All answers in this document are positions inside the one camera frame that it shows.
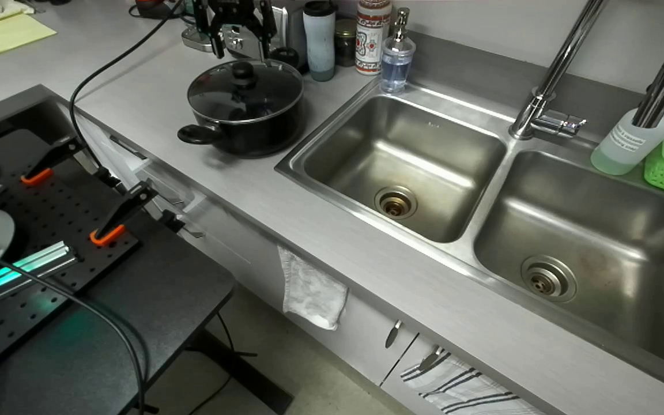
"cabinet handle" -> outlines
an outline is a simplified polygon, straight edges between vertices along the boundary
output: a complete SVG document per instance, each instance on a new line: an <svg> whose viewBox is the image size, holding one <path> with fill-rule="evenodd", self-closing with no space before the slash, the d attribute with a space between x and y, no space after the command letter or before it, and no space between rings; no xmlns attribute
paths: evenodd
<svg viewBox="0 0 664 415"><path fill-rule="evenodd" d="M436 369L442 361L446 361L449 353L446 348L436 346L421 362L419 362L419 375L427 375Z"/></svg>
<svg viewBox="0 0 664 415"><path fill-rule="evenodd" d="M385 348L394 346L401 327L404 327L404 322L396 322L394 327L392 327L392 331L386 332L386 337L385 337Z"/></svg>

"double sink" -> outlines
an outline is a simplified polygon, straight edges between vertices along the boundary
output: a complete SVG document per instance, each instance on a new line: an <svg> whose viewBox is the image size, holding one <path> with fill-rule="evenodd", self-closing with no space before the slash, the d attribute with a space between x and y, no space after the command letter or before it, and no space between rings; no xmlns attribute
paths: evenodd
<svg viewBox="0 0 664 415"><path fill-rule="evenodd" d="M357 219L664 379L664 195L586 141L370 84L278 167Z"/></svg>

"faucet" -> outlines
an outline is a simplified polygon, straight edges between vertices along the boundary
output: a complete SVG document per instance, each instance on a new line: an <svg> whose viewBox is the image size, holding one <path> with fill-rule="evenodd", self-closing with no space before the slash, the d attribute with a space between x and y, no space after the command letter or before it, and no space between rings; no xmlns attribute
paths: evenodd
<svg viewBox="0 0 664 415"><path fill-rule="evenodd" d="M510 135L513 139L528 139L535 129L550 133L559 137L575 137L586 121L545 111L545 105L555 97L555 89L567 73L567 65L575 56L579 47L587 38L592 23L597 21L604 0L587 0L579 21L570 30L567 39L563 43L558 56L552 59L550 68L545 70L541 84L532 90L522 108L518 111ZM664 118L664 65L658 68L654 81L648 85L648 93L632 121L632 124L650 129Z"/></svg>

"black pot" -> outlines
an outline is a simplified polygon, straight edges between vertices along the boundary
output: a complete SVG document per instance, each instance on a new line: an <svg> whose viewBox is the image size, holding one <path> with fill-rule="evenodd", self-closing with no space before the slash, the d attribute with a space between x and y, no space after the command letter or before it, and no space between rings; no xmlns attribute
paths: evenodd
<svg viewBox="0 0 664 415"><path fill-rule="evenodd" d="M178 139L236 158L278 152L301 135L301 93L301 76L286 62L234 61L212 68L188 85L197 124L182 127Z"/></svg>

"drain strainer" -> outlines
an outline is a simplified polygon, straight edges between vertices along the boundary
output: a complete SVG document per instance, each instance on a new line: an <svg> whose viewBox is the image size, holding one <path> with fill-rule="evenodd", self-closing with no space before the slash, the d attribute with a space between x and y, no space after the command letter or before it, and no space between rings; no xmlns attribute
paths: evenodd
<svg viewBox="0 0 664 415"><path fill-rule="evenodd" d="M417 211L417 199L406 188L383 188L376 195L376 207L392 219L404 219Z"/></svg>
<svg viewBox="0 0 664 415"><path fill-rule="evenodd" d="M552 257L532 257L521 264L521 282L541 299L572 299L575 294L574 272Z"/></svg>

